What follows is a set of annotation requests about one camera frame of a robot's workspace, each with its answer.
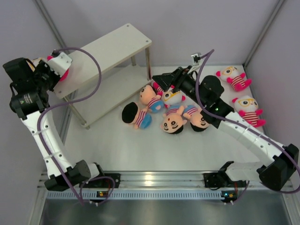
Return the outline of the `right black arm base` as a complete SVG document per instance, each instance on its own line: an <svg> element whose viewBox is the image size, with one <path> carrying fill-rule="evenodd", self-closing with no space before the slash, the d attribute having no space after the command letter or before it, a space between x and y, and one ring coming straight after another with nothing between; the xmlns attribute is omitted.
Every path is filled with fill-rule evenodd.
<svg viewBox="0 0 300 225"><path fill-rule="evenodd" d="M208 172L203 174L206 188L218 190L220 188L244 188L246 181L232 181L224 172Z"/></svg>

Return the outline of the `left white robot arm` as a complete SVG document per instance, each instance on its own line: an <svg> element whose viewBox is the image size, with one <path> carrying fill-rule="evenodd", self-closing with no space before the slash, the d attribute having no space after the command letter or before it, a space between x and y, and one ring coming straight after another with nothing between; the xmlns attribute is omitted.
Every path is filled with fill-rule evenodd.
<svg viewBox="0 0 300 225"><path fill-rule="evenodd" d="M41 59L38 64L17 58L3 64L12 80L11 110L31 132L43 156L50 191L64 191L90 180L95 187L105 184L106 176L97 163L74 162L68 155L53 121L48 91L53 91L63 75L68 73L72 59L68 56Z"/></svg>

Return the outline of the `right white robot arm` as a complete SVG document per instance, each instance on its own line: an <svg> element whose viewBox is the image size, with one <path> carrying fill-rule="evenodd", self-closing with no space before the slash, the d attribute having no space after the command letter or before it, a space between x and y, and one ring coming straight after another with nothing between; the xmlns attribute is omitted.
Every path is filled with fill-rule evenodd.
<svg viewBox="0 0 300 225"><path fill-rule="evenodd" d="M213 75L203 79L200 76L201 73L198 73L193 78L191 67L178 67L171 73L155 75L152 79L163 90L173 86L174 91L182 91L201 107L201 114L209 124L233 137L259 159L258 162L247 163L228 161L219 169L219 182L230 186L235 181L255 181L282 194L299 192L299 188L283 190L290 177L300 171L299 149L293 144L284 146L270 139L244 121L221 99L224 88L220 80Z"/></svg>

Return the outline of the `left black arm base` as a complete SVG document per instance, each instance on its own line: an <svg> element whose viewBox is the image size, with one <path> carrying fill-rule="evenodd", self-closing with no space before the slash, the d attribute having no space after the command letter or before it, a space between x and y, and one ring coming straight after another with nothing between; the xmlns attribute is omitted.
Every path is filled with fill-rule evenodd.
<svg viewBox="0 0 300 225"><path fill-rule="evenodd" d="M104 176L97 176L87 184L83 184L83 188L104 188L109 189L113 186L118 188L120 185L121 174L120 173L105 173Z"/></svg>

